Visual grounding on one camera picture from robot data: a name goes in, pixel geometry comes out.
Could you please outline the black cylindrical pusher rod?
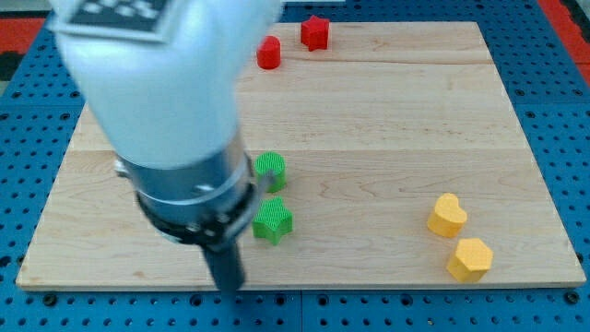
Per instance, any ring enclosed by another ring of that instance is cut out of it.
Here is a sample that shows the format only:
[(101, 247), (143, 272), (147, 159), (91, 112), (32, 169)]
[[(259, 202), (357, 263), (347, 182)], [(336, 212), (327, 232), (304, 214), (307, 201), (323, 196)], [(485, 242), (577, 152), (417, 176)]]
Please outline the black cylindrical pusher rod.
[(245, 281), (245, 271), (238, 244), (231, 243), (220, 251), (205, 248), (203, 252), (218, 290), (237, 291), (242, 287)]

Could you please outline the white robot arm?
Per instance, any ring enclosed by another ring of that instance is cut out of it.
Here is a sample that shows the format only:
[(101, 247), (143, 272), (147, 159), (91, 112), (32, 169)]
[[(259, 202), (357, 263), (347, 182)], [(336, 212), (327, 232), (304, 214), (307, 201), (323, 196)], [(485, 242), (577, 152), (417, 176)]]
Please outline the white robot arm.
[(273, 175), (242, 143), (236, 83), (277, 0), (54, 0), (64, 64), (116, 153), (144, 214), (204, 252), (218, 289), (245, 279), (237, 240)]

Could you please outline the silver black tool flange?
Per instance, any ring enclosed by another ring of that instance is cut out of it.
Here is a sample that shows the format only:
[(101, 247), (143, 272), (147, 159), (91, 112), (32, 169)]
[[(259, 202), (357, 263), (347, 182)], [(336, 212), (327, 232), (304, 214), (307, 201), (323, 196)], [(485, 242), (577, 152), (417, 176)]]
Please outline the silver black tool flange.
[(115, 171), (131, 182), (142, 211), (165, 237), (211, 252), (236, 244), (273, 185), (271, 171), (255, 173), (239, 134), (182, 167), (144, 167), (119, 157)]

